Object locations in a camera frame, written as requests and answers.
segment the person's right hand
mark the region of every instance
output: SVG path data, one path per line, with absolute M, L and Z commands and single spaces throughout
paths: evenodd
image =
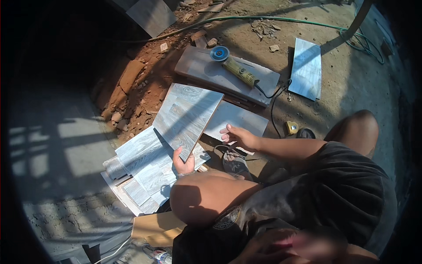
M 251 132 L 247 131 L 244 128 L 238 128 L 227 124 L 226 128 L 220 130 L 221 139 L 223 144 L 228 144 L 230 142 L 236 142 L 231 147 L 242 147 L 243 149 L 256 152 L 260 147 L 260 137 L 255 136 Z

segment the concrete floor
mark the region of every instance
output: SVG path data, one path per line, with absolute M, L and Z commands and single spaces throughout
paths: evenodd
M 309 21 L 343 27 L 350 25 L 354 6 L 321 3 L 324 2 L 239 0 L 230 2 L 218 16 L 235 15 L 236 11 L 246 9 L 250 15 L 272 13 L 297 19 L 308 17 Z M 375 18 L 388 26 L 373 8 L 362 29 L 379 47 L 383 35 Z M 259 42 L 256 35 L 253 38 L 247 21 L 216 23 L 208 32 L 223 35 L 224 45 L 233 54 L 279 72 L 283 80 L 290 75 L 294 38 L 308 41 L 315 38 L 313 42 L 321 44 L 322 51 L 321 99 L 312 102 L 297 95 L 289 103 L 286 95 L 278 97 L 274 112 L 277 125 L 282 127 L 284 121 L 293 120 L 323 138 L 345 116 L 361 109 L 372 111 L 380 126 L 373 160 L 396 182 L 398 200 L 402 201 L 409 172 L 408 141 L 406 130 L 401 128 L 408 125 L 406 111 L 416 97 L 407 64 L 396 52 L 380 65 L 374 58 L 342 43 L 333 29 L 281 22 L 277 25 L 282 27 L 277 54 L 268 51 L 273 43 Z M 116 200 L 99 174 L 103 171 L 102 162 L 114 156 L 118 146 L 114 135 L 94 114 L 84 87 L 46 79 L 22 78 L 22 92 L 16 94 L 17 101 L 9 112 L 10 146 L 13 172 L 28 220 L 48 252 L 60 260 L 83 255 L 82 244 L 105 242 L 115 233 L 128 234 L 125 228 L 130 226 L 133 215 Z M 268 109 L 256 112 L 270 117 Z M 264 136 L 277 137 L 271 123 Z M 211 140 L 202 137 L 201 141 L 204 147 L 211 148 Z M 248 163 L 257 177 L 265 177 L 281 166 L 270 158 Z M 210 166 L 217 169 L 219 160 L 213 158 Z M 139 253 L 139 248 L 131 250 L 134 253 L 127 256 L 128 263 L 151 263 Z

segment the cardboard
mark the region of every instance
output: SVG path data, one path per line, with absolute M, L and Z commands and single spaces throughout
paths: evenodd
M 186 224 L 173 212 L 138 216 L 133 219 L 132 239 L 144 238 L 152 247 L 172 247 L 173 239 Z

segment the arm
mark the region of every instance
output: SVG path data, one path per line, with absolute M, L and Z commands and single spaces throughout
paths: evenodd
M 318 139 L 267 139 L 253 135 L 243 128 L 227 124 L 220 131 L 225 144 L 236 142 L 233 146 L 248 151 L 260 151 L 279 159 L 304 160 L 315 154 L 325 143 Z

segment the leg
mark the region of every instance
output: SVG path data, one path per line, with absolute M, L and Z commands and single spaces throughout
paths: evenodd
M 369 110 L 360 110 L 338 122 L 325 141 L 337 141 L 368 158 L 373 157 L 378 139 L 378 123 Z
M 209 171 L 187 175 L 171 189 L 173 213 L 184 223 L 208 226 L 225 210 L 240 205 L 262 185 L 237 180 L 227 173 Z

